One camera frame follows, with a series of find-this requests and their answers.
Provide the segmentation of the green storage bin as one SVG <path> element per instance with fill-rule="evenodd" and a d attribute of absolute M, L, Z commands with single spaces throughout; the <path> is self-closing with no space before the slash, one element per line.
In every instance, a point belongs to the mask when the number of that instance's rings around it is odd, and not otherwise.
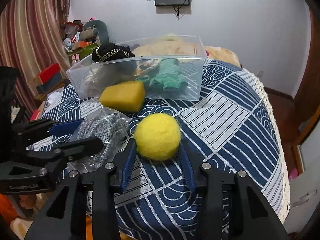
<path fill-rule="evenodd" d="M 67 53 L 67 55 L 68 55 L 69 59 L 71 60 L 73 55 L 79 54 L 79 59 L 82 60 L 85 57 L 87 57 L 88 55 L 91 55 L 93 53 L 93 50 L 95 50 L 95 48 L 97 48 L 97 46 L 98 45 L 96 43 L 92 43 L 92 44 L 89 44 L 83 48 L 77 48 L 76 50 L 69 51 Z"/>

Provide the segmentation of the clear plastic storage box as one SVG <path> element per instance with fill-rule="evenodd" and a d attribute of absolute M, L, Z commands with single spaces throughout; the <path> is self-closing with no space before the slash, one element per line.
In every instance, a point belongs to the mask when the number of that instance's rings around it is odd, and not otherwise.
<path fill-rule="evenodd" d="M 198 36 L 142 38 L 94 48 L 67 76 L 82 99 L 101 96 L 108 86 L 140 81 L 146 98 L 197 101 L 206 58 Z"/>

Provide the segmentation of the white cloth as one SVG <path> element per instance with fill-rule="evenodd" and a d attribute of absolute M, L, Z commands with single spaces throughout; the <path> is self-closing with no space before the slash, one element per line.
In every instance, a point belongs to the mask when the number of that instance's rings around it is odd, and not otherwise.
<path fill-rule="evenodd" d="M 119 77 L 120 74 L 114 67 L 92 68 L 91 73 L 84 79 L 84 85 L 88 94 L 100 94 L 106 87 L 115 85 Z"/>

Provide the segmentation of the blue white patterned tablecloth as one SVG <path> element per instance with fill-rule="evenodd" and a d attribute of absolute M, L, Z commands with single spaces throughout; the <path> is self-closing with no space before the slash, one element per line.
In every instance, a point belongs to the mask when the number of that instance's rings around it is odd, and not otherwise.
<path fill-rule="evenodd" d="M 85 119 L 103 107 L 99 99 L 80 99 L 69 85 L 44 117 L 60 122 Z M 222 172 L 222 239 L 288 238 L 283 226 L 290 196 L 284 152 L 267 94 L 253 74 L 227 62 L 207 60 L 199 100 L 145 96 L 139 112 L 120 113 L 131 121 L 117 153 L 134 139 L 145 117 L 164 113 L 177 120 L 181 140 L 191 151 Z M 33 143 L 33 149 L 51 151 L 71 136 L 49 136 Z M 95 171 L 65 168 L 58 177 L 60 186 L 36 216 L 26 239 L 84 238 L 85 210 L 92 216 Z M 120 236 L 196 239 L 202 197 L 187 188 L 178 153 L 154 161 L 136 151 L 130 183 L 124 193 L 114 194 L 114 200 Z"/>

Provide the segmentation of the striped red beige curtain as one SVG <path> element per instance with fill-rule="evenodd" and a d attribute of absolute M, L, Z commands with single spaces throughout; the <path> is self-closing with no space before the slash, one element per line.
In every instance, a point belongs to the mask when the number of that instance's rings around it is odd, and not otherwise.
<path fill-rule="evenodd" d="M 1 13 L 1 66 L 19 69 L 18 102 L 36 109 L 34 77 L 58 63 L 65 72 L 71 65 L 63 45 L 63 30 L 70 0 L 10 0 Z"/>

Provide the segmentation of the green knitted sock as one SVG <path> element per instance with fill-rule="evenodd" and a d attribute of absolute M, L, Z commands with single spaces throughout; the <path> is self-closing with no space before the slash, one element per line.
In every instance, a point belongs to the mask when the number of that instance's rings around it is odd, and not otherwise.
<path fill-rule="evenodd" d="M 188 82 L 182 73 L 178 59 L 160 59 L 156 69 L 136 77 L 148 88 L 158 92 L 176 92 L 187 88 Z"/>

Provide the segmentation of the yellow felt ball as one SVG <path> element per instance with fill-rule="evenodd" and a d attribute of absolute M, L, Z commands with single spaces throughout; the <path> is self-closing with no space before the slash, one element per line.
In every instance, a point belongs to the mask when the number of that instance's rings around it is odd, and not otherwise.
<path fill-rule="evenodd" d="M 139 155 L 154 161 L 166 161 L 178 153 L 180 127 L 173 116 L 151 114 L 137 125 L 134 139 Z"/>

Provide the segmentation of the grey socks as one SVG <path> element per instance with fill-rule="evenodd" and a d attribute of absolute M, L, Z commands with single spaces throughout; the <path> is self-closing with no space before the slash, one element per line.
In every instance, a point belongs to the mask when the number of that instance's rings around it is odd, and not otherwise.
<path fill-rule="evenodd" d="M 85 117 L 84 121 L 72 134 L 69 142 L 87 139 L 93 136 L 103 142 L 99 153 L 68 163 L 67 170 L 87 173 L 97 170 L 104 163 L 112 161 L 127 137 L 127 128 L 131 119 L 114 109 L 103 107 Z"/>

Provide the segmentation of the grey plush dinosaur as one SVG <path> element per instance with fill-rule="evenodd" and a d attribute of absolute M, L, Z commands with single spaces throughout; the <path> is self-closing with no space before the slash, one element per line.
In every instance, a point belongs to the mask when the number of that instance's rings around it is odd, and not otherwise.
<path fill-rule="evenodd" d="M 88 21 L 83 25 L 80 40 L 95 42 L 99 46 L 108 44 L 110 40 L 106 24 L 100 20 Z"/>

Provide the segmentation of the floral fabric scrunchie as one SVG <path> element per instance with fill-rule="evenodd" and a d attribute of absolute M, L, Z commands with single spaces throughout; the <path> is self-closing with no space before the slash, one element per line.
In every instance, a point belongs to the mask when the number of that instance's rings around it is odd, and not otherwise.
<path fill-rule="evenodd" d="M 148 74 L 148 72 L 157 68 L 160 61 L 161 61 L 160 59 L 149 59 L 145 61 L 137 61 L 135 76 L 138 77 L 138 76 Z"/>

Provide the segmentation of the yellow sponge block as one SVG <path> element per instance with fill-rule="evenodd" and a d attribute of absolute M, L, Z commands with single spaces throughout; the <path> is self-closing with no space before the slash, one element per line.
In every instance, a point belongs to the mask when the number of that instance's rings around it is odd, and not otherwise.
<path fill-rule="evenodd" d="M 99 102 L 120 112 L 137 113 L 144 103 L 145 89 L 141 81 L 126 81 L 106 87 Z"/>

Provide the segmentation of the beige patchwork blanket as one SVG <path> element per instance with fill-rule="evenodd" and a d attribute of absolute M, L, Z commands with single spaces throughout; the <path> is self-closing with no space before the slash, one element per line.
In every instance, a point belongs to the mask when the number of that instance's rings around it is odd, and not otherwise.
<path fill-rule="evenodd" d="M 236 53 L 222 47 L 203 46 L 199 43 L 182 40 L 159 41 L 154 44 L 143 45 L 133 50 L 136 57 L 156 55 L 206 56 L 241 67 Z"/>

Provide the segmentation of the pink rabbit plush toy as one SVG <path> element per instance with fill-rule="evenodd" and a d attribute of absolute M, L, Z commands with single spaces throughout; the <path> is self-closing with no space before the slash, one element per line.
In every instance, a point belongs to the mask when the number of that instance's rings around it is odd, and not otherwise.
<path fill-rule="evenodd" d="M 71 66 L 74 66 L 74 65 L 78 64 L 80 61 L 81 60 L 80 60 L 80 55 L 79 54 L 72 55 Z"/>

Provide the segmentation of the black cloth with chain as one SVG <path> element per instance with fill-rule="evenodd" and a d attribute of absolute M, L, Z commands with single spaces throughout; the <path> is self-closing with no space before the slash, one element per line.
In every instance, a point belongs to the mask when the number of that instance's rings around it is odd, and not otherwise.
<path fill-rule="evenodd" d="M 114 43 L 103 44 L 95 48 L 91 55 L 92 60 L 96 63 L 128 59 L 135 57 L 129 47 L 119 46 Z"/>

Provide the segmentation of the red box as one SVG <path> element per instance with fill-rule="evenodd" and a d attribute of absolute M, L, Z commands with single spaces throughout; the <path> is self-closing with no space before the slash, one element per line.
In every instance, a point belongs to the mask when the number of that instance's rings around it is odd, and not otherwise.
<path fill-rule="evenodd" d="M 40 72 L 33 78 L 34 85 L 35 86 L 44 85 L 59 71 L 60 71 L 60 65 L 58 63 L 50 65 L 49 67 L 44 69 L 42 72 Z"/>

